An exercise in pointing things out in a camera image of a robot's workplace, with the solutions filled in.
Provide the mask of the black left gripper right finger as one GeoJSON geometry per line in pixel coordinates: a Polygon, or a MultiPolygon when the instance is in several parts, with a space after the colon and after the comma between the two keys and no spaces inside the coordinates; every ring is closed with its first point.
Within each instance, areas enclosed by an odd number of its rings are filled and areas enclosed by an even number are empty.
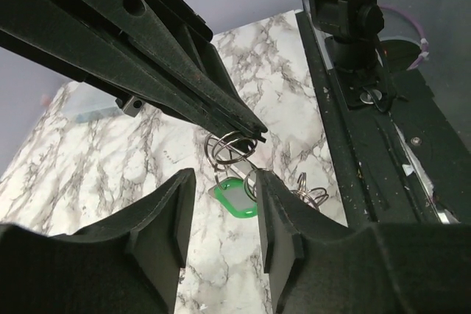
{"type": "Polygon", "coordinates": [[[342,226],[271,171],[256,181],[275,313],[468,313],[470,227],[342,226]]]}

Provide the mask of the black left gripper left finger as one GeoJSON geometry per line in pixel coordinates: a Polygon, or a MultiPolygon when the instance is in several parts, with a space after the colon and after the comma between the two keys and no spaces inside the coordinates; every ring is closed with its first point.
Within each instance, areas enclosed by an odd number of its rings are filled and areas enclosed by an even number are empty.
{"type": "Polygon", "coordinates": [[[188,255],[194,170],[71,235],[1,225],[3,313],[172,313],[188,255]]]}

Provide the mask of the green key tag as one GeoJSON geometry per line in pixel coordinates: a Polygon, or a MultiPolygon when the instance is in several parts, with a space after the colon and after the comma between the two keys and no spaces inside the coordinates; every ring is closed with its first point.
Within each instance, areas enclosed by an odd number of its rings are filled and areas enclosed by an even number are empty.
{"type": "Polygon", "coordinates": [[[245,219],[255,217],[256,203],[248,197],[243,180],[229,177],[214,188],[215,199],[235,218],[245,219]]]}

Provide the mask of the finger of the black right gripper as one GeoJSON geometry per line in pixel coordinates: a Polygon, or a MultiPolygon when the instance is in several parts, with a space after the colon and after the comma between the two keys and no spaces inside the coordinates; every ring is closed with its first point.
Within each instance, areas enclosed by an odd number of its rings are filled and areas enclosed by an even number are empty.
{"type": "Polygon", "coordinates": [[[1,47],[107,93],[124,91],[218,137],[238,132],[263,140],[265,126],[251,109],[225,93],[189,58],[178,59],[177,73],[170,74],[139,51],[82,26],[3,26],[1,47]]]}
{"type": "Polygon", "coordinates": [[[1,0],[1,46],[122,103],[139,100],[221,137],[263,140],[183,0],[1,0]]]}

